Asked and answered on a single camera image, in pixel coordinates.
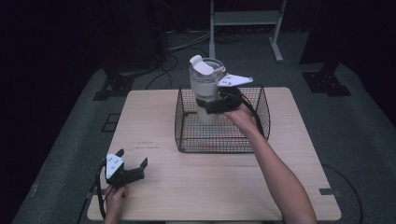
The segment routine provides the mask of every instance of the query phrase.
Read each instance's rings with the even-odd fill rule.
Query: metal mesh basket
[[[268,140],[270,113],[263,87],[239,89],[256,109]],[[189,153],[252,153],[249,141],[225,116],[212,124],[198,120],[194,92],[179,89],[175,117],[175,139],[180,152]]]

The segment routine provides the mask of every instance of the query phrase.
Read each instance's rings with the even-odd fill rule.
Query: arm
[[[248,108],[240,105],[237,110],[224,115],[252,145],[265,182],[285,223],[317,223],[314,208],[303,185],[257,130]]]
[[[117,224],[121,218],[124,198],[128,195],[128,187],[124,186],[116,190],[111,186],[108,186],[106,189],[106,195],[105,224]]]

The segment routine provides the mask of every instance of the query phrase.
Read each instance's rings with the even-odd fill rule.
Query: wooden tabletop
[[[341,212],[287,88],[265,88],[271,114],[269,143],[297,175],[318,220]],[[125,169],[148,158],[146,178],[130,185],[122,219],[146,221],[253,221],[282,217],[253,154],[180,153],[175,142],[176,90],[131,91],[109,152],[124,148]],[[102,186],[106,181],[102,177]],[[93,197],[88,218],[102,219]]]

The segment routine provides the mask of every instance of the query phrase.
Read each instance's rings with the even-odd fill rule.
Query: dark floor
[[[216,45],[217,59],[228,72],[253,77],[266,87],[288,87],[318,153],[342,217],[335,223],[394,223],[396,220],[396,130],[358,76],[339,65],[335,75],[352,96],[329,97],[312,93],[302,72],[318,71],[321,64],[299,65],[307,33],[281,33],[278,45],[284,57],[277,63],[268,43],[269,34],[239,35],[242,40]],[[197,35],[171,34],[173,47]],[[195,45],[208,52],[207,42]],[[184,49],[173,53],[178,64],[168,76],[156,79],[149,89],[176,89],[188,85],[189,59],[203,52]],[[165,69],[175,65],[172,58]],[[133,89],[142,90],[163,71],[135,80]],[[92,78],[80,95],[51,153],[36,179],[36,192],[25,199],[14,223],[76,223],[95,171],[106,155],[113,133],[102,132],[107,116],[120,113],[125,97],[93,101],[106,79],[103,70]],[[84,214],[80,223],[92,223]]]

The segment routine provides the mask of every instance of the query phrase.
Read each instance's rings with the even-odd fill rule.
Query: forearm
[[[291,169],[276,155],[255,129],[247,131],[268,189],[286,223],[316,223],[316,216],[305,189]]]

